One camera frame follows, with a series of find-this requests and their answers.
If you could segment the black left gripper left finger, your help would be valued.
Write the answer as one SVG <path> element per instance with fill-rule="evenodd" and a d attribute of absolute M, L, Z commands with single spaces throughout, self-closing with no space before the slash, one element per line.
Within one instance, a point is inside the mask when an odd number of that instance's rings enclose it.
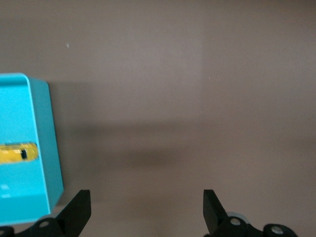
<path fill-rule="evenodd" d="M 78 237 L 91 217 L 90 190 L 80 190 L 56 217 L 37 220 L 16 233 L 12 226 L 1 226 L 2 237 Z"/>

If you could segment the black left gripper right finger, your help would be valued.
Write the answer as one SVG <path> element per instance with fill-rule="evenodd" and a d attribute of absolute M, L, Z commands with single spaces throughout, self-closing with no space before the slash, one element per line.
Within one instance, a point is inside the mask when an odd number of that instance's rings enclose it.
<path fill-rule="evenodd" d="M 240 217 L 230 216 L 213 190 L 203 191 L 203 217 L 208 237 L 296 237 L 289 227 L 267 224 L 258 230 Z"/>

